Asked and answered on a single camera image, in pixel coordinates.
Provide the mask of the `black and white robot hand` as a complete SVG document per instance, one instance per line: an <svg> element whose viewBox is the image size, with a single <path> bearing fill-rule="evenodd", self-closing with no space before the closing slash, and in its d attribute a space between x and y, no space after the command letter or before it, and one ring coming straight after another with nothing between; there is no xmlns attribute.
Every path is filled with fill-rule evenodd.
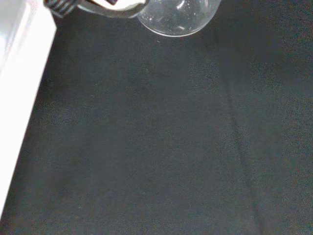
<svg viewBox="0 0 313 235"><path fill-rule="evenodd" d="M62 18L79 8L110 18L133 18L149 3L147 0L44 0L51 13Z"/></svg>

